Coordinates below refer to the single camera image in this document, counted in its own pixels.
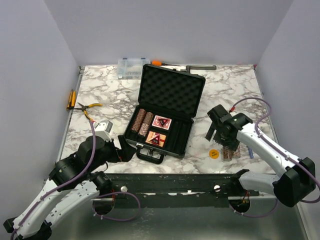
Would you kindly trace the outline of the all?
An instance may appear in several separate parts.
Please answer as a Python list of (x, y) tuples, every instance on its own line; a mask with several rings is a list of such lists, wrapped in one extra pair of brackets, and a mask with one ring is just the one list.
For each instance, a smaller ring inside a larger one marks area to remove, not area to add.
[(158, 122), (161, 125), (162, 128), (165, 127), (166, 123), (169, 121), (168, 118), (158, 118)]
[(152, 144), (160, 146), (160, 142), (161, 142), (161, 135), (160, 134), (156, 134), (153, 138), (151, 138), (149, 140)]

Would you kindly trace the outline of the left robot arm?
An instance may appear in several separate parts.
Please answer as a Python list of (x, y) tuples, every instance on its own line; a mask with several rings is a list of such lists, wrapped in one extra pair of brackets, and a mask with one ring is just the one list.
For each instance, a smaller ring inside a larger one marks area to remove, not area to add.
[(67, 213), (95, 197), (115, 198), (115, 188), (107, 175), (94, 172), (107, 163), (128, 162), (136, 153), (122, 135), (120, 147), (107, 137), (89, 136), (78, 150), (58, 161), (42, 190), (19, 216), (3, 226), (12, 240), (47, 240), (53, 226)]

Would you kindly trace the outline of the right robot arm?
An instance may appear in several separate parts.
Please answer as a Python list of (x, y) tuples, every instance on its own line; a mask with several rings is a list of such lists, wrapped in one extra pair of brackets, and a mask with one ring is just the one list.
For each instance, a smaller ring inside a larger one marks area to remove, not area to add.
[(261, 174), (248, 169), (233, 175), (230, 191), (241, 196), (247, 191), (259, 191), (274, 195), (283, 205), (294, 207), (316, 188), (315, 164), (291, 154), (255, 128), (253, 121), (243, 113), (232, 116), (225, 110), (210, 110), (212, 123), (207, 140), (235, 151), (240, 143), (248, 146), (275, 172)]

